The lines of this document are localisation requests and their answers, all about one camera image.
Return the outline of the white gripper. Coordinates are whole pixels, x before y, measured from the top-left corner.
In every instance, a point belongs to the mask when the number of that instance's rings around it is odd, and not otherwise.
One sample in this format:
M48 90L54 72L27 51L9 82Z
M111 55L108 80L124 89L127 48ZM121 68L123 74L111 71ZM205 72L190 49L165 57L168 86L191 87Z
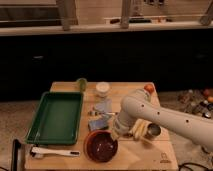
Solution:
M121 112L119 113L114 121L112 126L111 138L112 140L117 140L118 136L123 136L127 134L130 130L129 115Z

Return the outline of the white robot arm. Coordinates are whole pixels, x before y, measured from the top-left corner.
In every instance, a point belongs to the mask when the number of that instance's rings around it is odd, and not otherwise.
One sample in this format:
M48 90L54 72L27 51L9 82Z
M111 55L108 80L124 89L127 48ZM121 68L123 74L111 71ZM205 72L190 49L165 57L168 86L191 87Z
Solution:
M113 121L111 137L127 134L138 119L144 119L188 138L213 152L213 120L163 108L151 103L151 95L136 89L121 99L120 112Z

